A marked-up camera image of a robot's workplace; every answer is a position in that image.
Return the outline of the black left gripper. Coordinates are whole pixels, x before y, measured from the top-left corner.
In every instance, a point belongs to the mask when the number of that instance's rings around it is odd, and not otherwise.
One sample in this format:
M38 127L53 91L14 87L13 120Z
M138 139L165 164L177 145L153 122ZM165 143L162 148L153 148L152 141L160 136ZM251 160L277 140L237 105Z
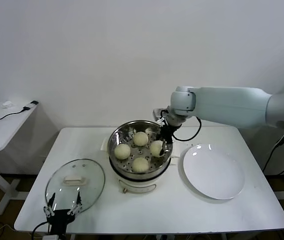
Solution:
M51 225L50 235L66 235L67 225L75 220L75 215L81 213L82 202L80 192L77 193L76 201L71 209L59 209L53 211L52 206L55 199L55 193L48 200L43 211L47 222Z

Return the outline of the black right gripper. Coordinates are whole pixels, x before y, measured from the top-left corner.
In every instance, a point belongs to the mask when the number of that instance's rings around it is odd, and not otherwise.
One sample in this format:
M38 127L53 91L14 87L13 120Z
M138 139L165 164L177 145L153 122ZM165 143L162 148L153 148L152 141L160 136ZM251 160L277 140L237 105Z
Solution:
M160 133L159 133L159 140L165 141L162 143L160 156L163 156L166 152L172 151L172 143L173 143L173 134L176 131L176 128L171 125L164 124L160 127Z

